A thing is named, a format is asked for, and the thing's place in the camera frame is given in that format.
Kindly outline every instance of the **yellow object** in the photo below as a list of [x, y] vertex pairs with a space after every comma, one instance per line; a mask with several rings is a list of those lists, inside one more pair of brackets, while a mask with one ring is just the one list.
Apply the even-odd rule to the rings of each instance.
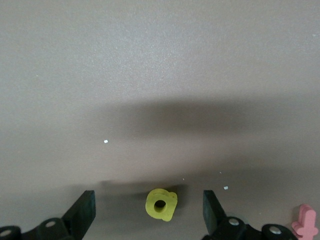
[[149, 192], [146, 197], [145, 210], [154, 219], [169, 222], [175, 212], [178, 196], [175, 192], [157, 188]]

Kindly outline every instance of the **pink object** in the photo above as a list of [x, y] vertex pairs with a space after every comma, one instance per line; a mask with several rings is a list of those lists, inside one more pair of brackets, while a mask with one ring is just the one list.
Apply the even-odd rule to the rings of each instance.
[[315, 227], [316, 211], [309, 205], [302, 204], [299, 211], [299, 220], [292, 223], [294, 233], [299, 240], [313, 240], [319, 230]]

